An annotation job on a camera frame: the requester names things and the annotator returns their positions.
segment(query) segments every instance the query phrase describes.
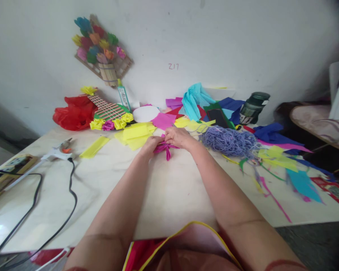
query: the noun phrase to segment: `yellow paper flower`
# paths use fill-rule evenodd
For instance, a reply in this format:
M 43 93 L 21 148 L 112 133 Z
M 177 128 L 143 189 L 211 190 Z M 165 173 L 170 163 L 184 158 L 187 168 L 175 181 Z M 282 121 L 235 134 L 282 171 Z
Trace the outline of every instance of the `yellow paper flower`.
M 127 125 L 127 123 L 123 119 L 115 119 L 113 123 L 116 130 L 123 129 Z
M 90 96 L 93 96 L 93 95 L 94 95 L 94 92 L 97 91 L 96 88 L 93 88 L 93 87 L 86 87 L 86 86 L 82 87 L 80 90 L 81 90 L 83 93 L 88 94 L 88 95 L 90 95 Z
M 122 116 L 122 120 L 124 120 L 125 122 L 131 122 L 133 121 L 133 115 L 131 113 L 125 113 Z
M 96 130 L 101 130 L 103 124 L 105 123 L 104 119 L 94 119 L 91 123 L 90 123 L 90 128 L 92 130 L 96 129 Z
M 75 45 L 81 47 L 82 46 L 82 42 L 81 42 L 81 36 L 79 35 L 75 35 L 72 40 L 74 41 Z
M 107 42 L 105 39 L 101 39 L 99 42 L 99 46 L 104 49 L 109 49 L 109 42 Z

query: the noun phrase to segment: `white paper plate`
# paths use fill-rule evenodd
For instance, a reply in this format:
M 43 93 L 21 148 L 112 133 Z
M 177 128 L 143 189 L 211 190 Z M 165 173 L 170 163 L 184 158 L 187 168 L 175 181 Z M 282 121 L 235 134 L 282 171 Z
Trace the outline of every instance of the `white paper plate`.
M 133 111 L 133 118 L 136 122 L 150 122 L 160 113 L 159 109 L 154 106 L 147 105 L 139 107 Z

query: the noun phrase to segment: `paper flower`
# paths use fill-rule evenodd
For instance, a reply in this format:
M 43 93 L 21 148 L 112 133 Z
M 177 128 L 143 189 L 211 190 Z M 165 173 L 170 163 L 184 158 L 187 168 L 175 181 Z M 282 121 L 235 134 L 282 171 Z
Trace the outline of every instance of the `paper flower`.
M 107 120 L 107 121 L 103 124 L 102 130 L 103 130 L 103 131 L 114 130 L 114 123 L 113 123 L 113 121 Z
M 82 42 L 82 45 L 83 45 L 83 48 L 86 50 L 86 51 L 89 51 L 89 48 L 91 46 L 93 46 L 93 43 L 91 41 L 90 38 L 86 38 L 86 37 L 81 37 L 81 42 Z
M 118 39 L 114 34 L 111 34 L 108 32 L 108 41 L 111 45 L 117 45 L 118 44 Z
M 122 48 L 119 46 L 117 47 L 117 55 L 119 55 L 120 58 L 124 59 L 125 58 L 125 52 Z
M 83 47 L 79 47 L 76 54 L 81 60 L 87 61 L 87 51 Z
M 99 63 L 108 64 L 108 59 L 105 57 L 103 53 L 97 53 L 97 60 Z
M 80 89 L 81 92 L 85 93 L 85 94 L 88 94 L 90 96 L 93 96 L 94 95 L 94 92 L 97 91 L 96 88 L 93 88 L 93 87 L 87 87 L 87 86 L 84 86 Z
M 100 50 L 99 50 L 99 47 L 98 47 L 98 46 L 94 45 L 94 46 L 92 46 L 92 47 L 89 48 L 89 52 L 90 52 L 92 55 L 95 55 L 95 56 L 96 56 L 96 55 L 100 52 Z
M 89 38 L 89 34 L 87 31 L 84 31 L 83 29 L 80 29 L 80 32 L 82 33 L 83 36 Z
M 112 51 L 110 51 L 110 50 L 107 50 L 107 49 L 104 50 L 104 55 L 105 55 L 109 60 L 112 60 L 113 57 L 114 57 L 114 53 L 113 53 Z
M 90 123 L 90 128 L 92 130 L 101 130 L 103 124 L 105 123 L 104 119 L 94 119 L 91 123 Z
M 95 45 L 99 44 L 99 41 L 101 40 L 98 33 L 91 33 L 91 34 L 89 34 L 89 37 L 90 37 L 91 41 L 93 42 L 93 44 L 95 44 Z
M 72 40 L 74 41 L 75 45 L 77 46 L 82 46 L 82 42 L 81 42 L 81 37 L 79 35 L 75 35 Z
M 125 113 L 122 116 L 122 120 L 124 120 L 125 122 L 131 122 L 133 121 L 133 115 L 131 113 Z
M 103 49 L 103 50 L 105 50 L 105 49 L 109 49 L 109 43 L 105 40 L 105 39 L 101 39 L 100 41 L 99 41 L 99 46 Z
M 98 33 L 101 38 L 104 36 L 104 30 L 100 26 L 93 25 L 93 31 Z
M 127 125 L 127 123 L 122 119 L 115 119 L 113 122 L 114 122 L 114 127 L 117 130 L 123 129 Z
M 96 64 L 97 63 L 97 57 L 96 55 L 92 55 L 90 52 L 87 53 L 87 62 Z
M 74 22 L 83 31 L 92 32 L 90 21 L 86 17 L 84 18 L 78 17 L 76 20 L 74 20 Z

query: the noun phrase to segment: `yellow trim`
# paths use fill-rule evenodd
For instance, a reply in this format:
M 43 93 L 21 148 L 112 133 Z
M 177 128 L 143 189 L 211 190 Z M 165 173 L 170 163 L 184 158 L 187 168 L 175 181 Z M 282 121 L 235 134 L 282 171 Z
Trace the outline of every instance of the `yellow trim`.
M 146 266 L 149 264 L 149 262 L 152 260 L 152 258 L 155 256 L 155 254 L 161 249 L 161 247 L 172 237 L 180 234 L 181 232 L 183 232 L 188 226 L 190 226 L 191 224 L 199 224 L 199 225 L 203 225 L 207 228 L 209 228 L 213 233 L 215 233 L 217 235 L 217 237 L 221 240 L 222 244 L 224 245 L 227 253 L 230 255 L 230 257 L 233 259 L 233 261 L 237 264 L 238 267 L 240 267 L 240 269 L 243 271 L 240 263 L 238 262 L 238 260 L 235 258 L 235 256 L 231 253 L 231 251 L 229 250 L 229 248 L 227 247 L 226 243 L 224 242 L 224 240 L 221 238 L 221 236 L 213 229 L 211 228 L 209 225 L 202 223 L 200 221 L 192 221 L 190 223 L 188 223 L 186 226 L 184 226 L 181 230 L 179 230 L 178 232 L 176 232 L 175 234 L 169 236 L 166 238 L 166 240 L 164 240 L 162 242 L 162 244 L 156 248 L 156 250 L 152 253 L 152 255 L 146 260 L 146 262 L 141 266 L 141 268 L 138 271 L 143 271 Z
M 125 258 L 125 262 L 124 262 L 122 271 L 125 271 L 125 268 L 126 268 L 127 263 L 128 263 L 129 256 L 130 256 L 130 254 L 131 254 L 131 252 L 132 252 L 133 244 L 134 244 L 134 242 L 131 242 L 131 244 L 130 244 L 130 246 L 129 246 L 129 250 L 128 250 L 128 253 L 127 253 L 127 257 Z

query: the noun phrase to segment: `floor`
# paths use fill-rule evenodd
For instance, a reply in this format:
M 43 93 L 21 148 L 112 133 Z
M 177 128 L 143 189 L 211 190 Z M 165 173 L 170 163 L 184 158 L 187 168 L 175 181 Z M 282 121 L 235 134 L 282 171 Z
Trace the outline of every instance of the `floor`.
M 339 222 L 282 227 L 276 229 L 310 271 L 339 271 Z M 13 263 L 27 257 L 20 253 Z M 49 271 L 53 264 L 43 268 Z M 54 271 L 62 270 L 62 261 Z M 39 266 L 26 262 L 15 271 L 35 271 Z

